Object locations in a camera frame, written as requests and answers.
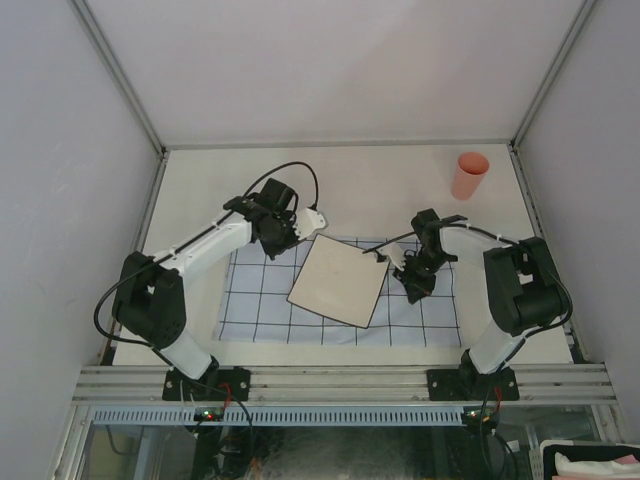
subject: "black mounting bracket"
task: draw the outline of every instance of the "black mounting bracket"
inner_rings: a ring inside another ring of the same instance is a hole
[[[226,389],[223,384],[229,385],[231,394],[241,402],[249,400],[249,391],[251,388],[251,372],[244,368],[216,369],[210,378],[198,383],[198,385],[185,377],[177,369],[171,369],[167,372],[164,379],[164,388],[162,390],[162,399],[167,402],[190,402],[191,398],[196,402],[199,401],[224,401],[227,398]]]
[[[486,375],[479,374],[473,383],[464,380],[459,368],[434,368],[427,370],[427,385],[429,400],[432,402],[482,401],[486,398],[487,391],[493,388],[502,390],[502,400],[520,399],[516,375],[510,368]]]

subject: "white table surface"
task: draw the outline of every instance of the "white table surface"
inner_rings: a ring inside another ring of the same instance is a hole
[[[449,186],[457,157],[479,151],[491,168],[471,200],[455,200]],[[428,145],[384,147],[255,148],[177,150],[170,154],[144,252],[176,244],[209,223],[230,198],[267,170],[304,161],[320,183],[319,210],[327,235],[393,237],[411,230],[416,212],[434,208],[440,217],[456,213],[479,227],[512,238],[533,235],[531,223],[506,145]],[[313,202],[313,183],[303,167],[290,167],[276,178]],[[213,339],[228,259],[212,267],[186,293],[187,328],[221,365],[438,365],[457,364],[473,345],[490,313],[484,272],[456,264],[456,305],[463,337],[459,348],[309,346],[225,342]],[[123,336],[135,338],[128,331]],[[533,337],[514,364],[570,363],[562,329]],[[161,365],[151,351],[120,344],[116,365]]]

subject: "white cloth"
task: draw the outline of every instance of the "white cloth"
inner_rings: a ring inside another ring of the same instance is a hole
[[[593,479],[640,479],[640,463],[621,465],[611,462],[572,462],[556,453],[558,475]]]

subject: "red cable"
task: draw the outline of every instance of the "red cable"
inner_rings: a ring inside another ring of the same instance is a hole
[[[495,413],[498,413],[500,411],[500,408],[502,408],[502,389],[500,387],[495,387],[493,391],[496,394],[496,398],[498,400]]]
[[[225,399],[224,406],[222,407],[222,410],[226,410],[227,407],[229,406],[229,404],[231,403],[231,387],[226,382],[225,383],[221,383],[218,386],[220,388],[224,388],[227,391],[227,398]]]

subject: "red object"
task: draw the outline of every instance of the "red object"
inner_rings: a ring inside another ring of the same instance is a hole
[[[228,383],[221,383],[218,385],[220,388],[224,388],[227,391],[227,398],[224,400],[223,410],[226,410],[229,404],[231,403],[231,387]]]
[[[489,171],[489,160],[478,152],[463,153],[453,178],[451,194],[458,200],[469,200]]]

